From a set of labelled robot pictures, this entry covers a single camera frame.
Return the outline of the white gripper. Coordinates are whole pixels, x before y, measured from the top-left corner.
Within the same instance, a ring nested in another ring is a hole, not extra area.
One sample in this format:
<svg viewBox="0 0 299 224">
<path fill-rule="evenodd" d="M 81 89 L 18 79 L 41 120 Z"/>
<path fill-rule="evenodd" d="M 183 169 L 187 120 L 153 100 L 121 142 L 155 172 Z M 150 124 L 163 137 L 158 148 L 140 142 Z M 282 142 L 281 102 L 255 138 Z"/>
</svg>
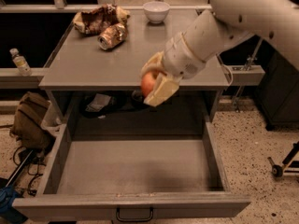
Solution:
<svg viewBox="0 0 299 224">
<path fill-rule="evenodd" d="M 206 67 L 206 62 L 197 58 L 188 47 L 182 32 L 171 38 L 164 52 L 155 53 L 142 67 L 140 76 L 151 71 L 166 72 L 174 77 L 192 78 Z M 179 82 L 171 76 L 159 74 L 153 91 L 144 97 L 144 103 L 156 107 L 168 100 L 179 88 Z"/>
</svg>

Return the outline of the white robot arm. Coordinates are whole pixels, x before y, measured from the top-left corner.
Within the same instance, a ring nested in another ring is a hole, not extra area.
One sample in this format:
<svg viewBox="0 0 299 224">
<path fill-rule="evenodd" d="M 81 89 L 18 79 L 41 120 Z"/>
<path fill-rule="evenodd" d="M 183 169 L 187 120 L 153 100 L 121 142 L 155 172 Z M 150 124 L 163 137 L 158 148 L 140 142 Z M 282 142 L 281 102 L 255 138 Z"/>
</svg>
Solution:
<svg viewBox="0 0 299 224">
<path fill-rule="evenodd" d="M 169 99 L 182 79 L 201 72 L 214 56 L 253 35 L 270 44 L 291 65 L 299 68 L 299 7 L 290 0 L 209 0 L 184 32 L 165 44 L 141 70 L 144 103 L 157 106 Z"/>
</svg>

